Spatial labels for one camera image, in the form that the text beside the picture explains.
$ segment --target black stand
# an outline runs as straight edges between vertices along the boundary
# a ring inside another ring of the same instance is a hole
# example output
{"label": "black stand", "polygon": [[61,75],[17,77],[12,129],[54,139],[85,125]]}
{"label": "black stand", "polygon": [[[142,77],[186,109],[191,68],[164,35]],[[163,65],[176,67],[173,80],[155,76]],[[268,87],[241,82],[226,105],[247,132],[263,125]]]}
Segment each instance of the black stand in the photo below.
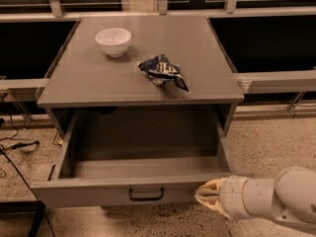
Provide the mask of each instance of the black stand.
{"label": "black stand", "polygon": [[8,212],[35,212],[29,237],[36,237],[40,229],[40,223],[45,212],[45,205],[41,201],[14,201],[0,202],[0,213]]}

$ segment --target black window panel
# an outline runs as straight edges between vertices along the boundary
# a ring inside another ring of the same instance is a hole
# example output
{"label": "black window panel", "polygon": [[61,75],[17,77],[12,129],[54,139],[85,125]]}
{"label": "black window panel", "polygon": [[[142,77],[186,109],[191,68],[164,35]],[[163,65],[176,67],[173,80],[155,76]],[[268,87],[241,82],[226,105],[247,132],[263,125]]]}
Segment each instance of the black window panel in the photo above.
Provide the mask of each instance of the black window panel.
{"label": "black window panel", "polygon": [[0,7],[0,14],[51,13],[49,5]]}
{"label": "black window panel", "polygon": [[[291,104],[297,93],[265,93],[265,94],[246,94],[244,101],[239,105],[266,105],[266,104]],[[306,92],[299,101],[299,105],[313,106],[316,100],[316,92]]]}
{"label": "black window panel", "polygon": [[[37,105],[37,102],[23,102],[23,104],[32,115],[45,114],[45,110],[43,108],[39,108]],[[20,114],[21,113],[12,102],[0,103],[0,115],[7,116],[7,115],[20,115]]]}
{"label": "black window panel", "polygon": [[316,16],[210,19],[239,73],[311,70]]}
{"label": "black window panel", "polygon": [[122,11],[121,4],[74,4],[63,5],[66,12],[105,12],[105,11]]}
{"label": "black window panel", "polygon": [[43,78],[74,22],[1,23],[0,75]]}
{"label": "black window panel", "polygon": [[273,8],[316,6],[316,0],[238,1],[236,8]]}

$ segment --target gray table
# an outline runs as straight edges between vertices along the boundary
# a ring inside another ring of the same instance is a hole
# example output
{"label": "gray table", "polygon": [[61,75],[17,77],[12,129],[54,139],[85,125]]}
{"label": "gray table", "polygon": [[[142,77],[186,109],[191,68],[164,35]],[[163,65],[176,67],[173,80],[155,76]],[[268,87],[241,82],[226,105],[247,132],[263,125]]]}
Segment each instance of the gray table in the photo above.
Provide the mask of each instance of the gray table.
{"label": "gray table", "polygon": [[[95,42],[113,27],[132,33],[119,58]],[[160,53],[191,93],[139,70]],[[242,100],[204,16],[84,18],[39,98],[64,147],[52,181],[32,189],[48,206],[194,200],[199,184],[234,171],[225,134]]]}

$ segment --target plastic wrapper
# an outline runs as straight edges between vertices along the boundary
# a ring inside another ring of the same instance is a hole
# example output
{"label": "plastic wrapper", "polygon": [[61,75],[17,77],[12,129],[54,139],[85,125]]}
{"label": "plastic wrapper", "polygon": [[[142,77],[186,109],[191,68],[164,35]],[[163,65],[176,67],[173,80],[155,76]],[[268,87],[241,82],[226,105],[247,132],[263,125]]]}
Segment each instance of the plastic wrapper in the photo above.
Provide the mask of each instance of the plastic wrapper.
{"label": "plastic wrapper", "polygon": [[138,64],[138,67],[155,85],[159,86],[172,81],[178,88],[190,92],[180,73],[180,67],[170,63],[165,54],[159,54],[152,59],[143,61]]}

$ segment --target cabinet top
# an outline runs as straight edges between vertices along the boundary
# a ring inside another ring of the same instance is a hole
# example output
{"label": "cabinet top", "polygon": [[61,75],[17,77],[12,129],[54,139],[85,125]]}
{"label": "cabinet top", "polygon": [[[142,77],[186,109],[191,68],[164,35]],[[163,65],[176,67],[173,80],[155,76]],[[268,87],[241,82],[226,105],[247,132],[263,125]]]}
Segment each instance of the cabinet top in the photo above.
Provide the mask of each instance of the cabinet top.
{"label": "cabinet top", "polygon": [[[131,32],[121,57],[103,53],[96,34],[107,28]],[[191,93],[167,82],[154,85],[139,70],[158,54],[179,65]],[[49,108],[221,104],[243,94],[204,16],[87,17],[80,22],[38,104]]]}

